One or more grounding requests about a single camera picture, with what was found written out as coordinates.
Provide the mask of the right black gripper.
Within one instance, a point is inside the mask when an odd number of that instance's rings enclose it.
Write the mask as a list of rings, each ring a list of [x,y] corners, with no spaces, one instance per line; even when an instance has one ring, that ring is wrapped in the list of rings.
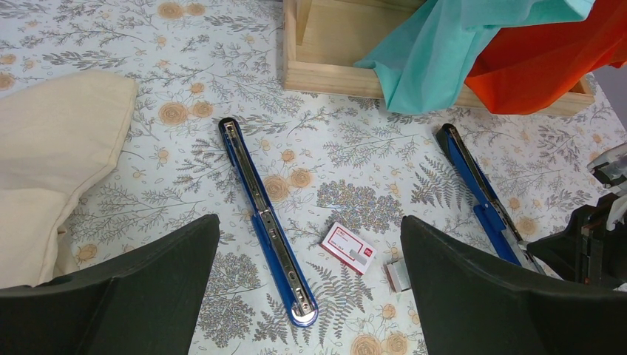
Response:
[[[601,197],[583,218],[582,226],[567,229],[529,243],[526,250],[552,268],[562,279],[609,289],[624,283],[617,270],[619,245],[625,240],[622,223],[607,229],[613,193]]]

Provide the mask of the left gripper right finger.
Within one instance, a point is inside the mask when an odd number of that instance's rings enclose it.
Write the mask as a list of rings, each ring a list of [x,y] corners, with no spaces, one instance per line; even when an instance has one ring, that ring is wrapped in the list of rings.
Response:
[[[624,354],[626,294],[555,279],[423,220],[401,246],[429,354]]]

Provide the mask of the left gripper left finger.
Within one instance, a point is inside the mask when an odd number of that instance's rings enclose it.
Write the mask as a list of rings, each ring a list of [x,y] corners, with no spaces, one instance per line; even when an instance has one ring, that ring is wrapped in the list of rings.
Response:
[[[95,266],[1,290],[3,354],[187,354],[220,239],[207,214]]]

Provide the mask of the staples box tray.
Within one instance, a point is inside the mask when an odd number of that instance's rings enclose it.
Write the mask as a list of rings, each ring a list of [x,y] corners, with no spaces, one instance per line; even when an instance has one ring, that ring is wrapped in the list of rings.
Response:
[[[411,289],[410,278],[404,258],[386,264],[384,270],[393,292],[402,293]]]

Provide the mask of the blue stapler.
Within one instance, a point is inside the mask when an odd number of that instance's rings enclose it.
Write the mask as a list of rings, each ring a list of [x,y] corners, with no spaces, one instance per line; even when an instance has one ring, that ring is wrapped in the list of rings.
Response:
[[[237,170],[250,201],[251,222],[286,313],[295,326],[309,327],[317,320],[319,307],[251,159],[240,125],[234,118],[223,118],[218,129],[231,165]]]
[[[544,274],[543,268],[526,250],[525,242],[515,228],[511,217],[464,144],[455,126],[444,124],[435,134],[435,138],[447,160],[454,166],[467,188],[478,201],[473,206],[473,211],[496,254],[501,259],[517,266]]]

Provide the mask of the red white staples box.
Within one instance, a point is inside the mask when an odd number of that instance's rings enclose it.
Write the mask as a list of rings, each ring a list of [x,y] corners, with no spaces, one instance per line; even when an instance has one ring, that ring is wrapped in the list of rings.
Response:
[[[371,244],[339,222],[331,226],[320,246],[359,275],[367,272],[377,254]]]

